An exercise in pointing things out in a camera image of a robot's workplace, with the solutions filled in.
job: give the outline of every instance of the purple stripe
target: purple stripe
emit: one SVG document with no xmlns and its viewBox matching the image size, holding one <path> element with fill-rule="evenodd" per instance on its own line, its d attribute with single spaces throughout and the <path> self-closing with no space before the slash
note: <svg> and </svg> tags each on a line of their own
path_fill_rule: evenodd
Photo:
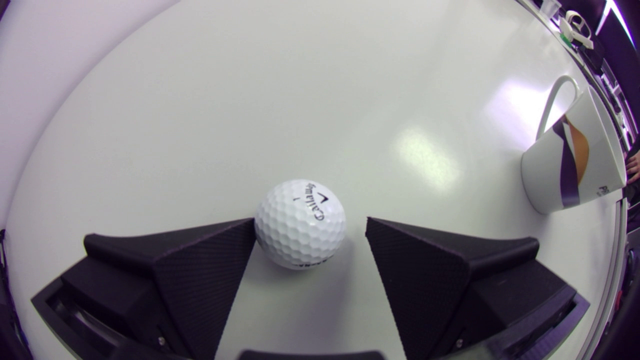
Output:
<svg viewBox="0 0 640 360">
<path fill-rule="evenodd" d="M 560 195 L 562 197 L 562 205 L 568 208 L 580 204 L 580 195 L 578 194 L 578 171 L 575 167 L 575 159 L 569 147 L 569 142 L 564 133 L 564 122 L 566 122 L 566 117 L 562 116 L 552 126 L 552 129 L 564 142 L 560 167 Z"/>
</svg>

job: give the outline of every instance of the finger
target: finger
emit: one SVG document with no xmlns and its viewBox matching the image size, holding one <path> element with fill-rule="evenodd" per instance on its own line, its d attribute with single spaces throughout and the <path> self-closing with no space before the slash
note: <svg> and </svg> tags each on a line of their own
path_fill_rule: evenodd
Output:
<svg viewBox="0 0 640 360">
<path fill-rule="evenodd" d="M 627 181 L 627 184 L 633 183 L 634 181 L 638 180 L 639 177 L 640 172 L 636 173 L 631 179 L 629 179 L 629 181 Z"/>
</svg>

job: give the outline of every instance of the white golf ball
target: white golf ball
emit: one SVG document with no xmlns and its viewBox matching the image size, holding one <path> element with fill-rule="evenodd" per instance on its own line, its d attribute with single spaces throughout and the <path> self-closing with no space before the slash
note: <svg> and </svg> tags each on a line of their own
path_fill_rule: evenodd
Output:
<svg viewBox="0 0 640 360">
<path fill-rule="evenodd" d="M 344 209 L 331 190 L 310 180 L 274 187 L 258 206 L 255 234 L 276 264 L 303 270 L 335 254 L 344 239 Z"/>
</svg>

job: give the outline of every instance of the white mug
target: white mug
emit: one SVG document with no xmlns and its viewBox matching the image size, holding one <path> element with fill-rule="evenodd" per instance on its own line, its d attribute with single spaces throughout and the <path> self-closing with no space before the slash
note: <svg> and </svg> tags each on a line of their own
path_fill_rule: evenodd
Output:
<svg viewBox="0 0 640 360">
<path fill-rule="evenodd" d="M 575 88 L 573 102 L 545 132 L 557 92 L 564 83 Z M 539 213 L 571 208 L 622 188 L 625 162 L 613 122 L 591 88 L 563 75 L 551 88 L 536 142 L 522 154 L 522 182 Z"/>
</svg>

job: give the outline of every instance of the white table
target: white table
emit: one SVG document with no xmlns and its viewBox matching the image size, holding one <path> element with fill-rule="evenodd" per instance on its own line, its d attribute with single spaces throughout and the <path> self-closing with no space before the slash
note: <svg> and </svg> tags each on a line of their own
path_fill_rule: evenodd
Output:
<svg viewBox="0 0 640 360">
<path fill-rule="evenodd" d="M 520 157 L 561 74 L 586 86 L 515 1 L 176 4 L 87 75 L 22 176 L 7 246 L 33 352 L 70 358 L 29 300 L 85 255 L 85 234 L 250 217 L 272 186 L 304 177 L 340 197 L 345 244 L 308 272 L 255 247 L 216 358 L 243 348 L 404 358 L 364 237 L 369 215 L 537 237 L 538 259 L 591 303 L 553 358 L 578 356 L 610 287 L 621 192 L 549 216 L 529 204 Z"/>
</svg>

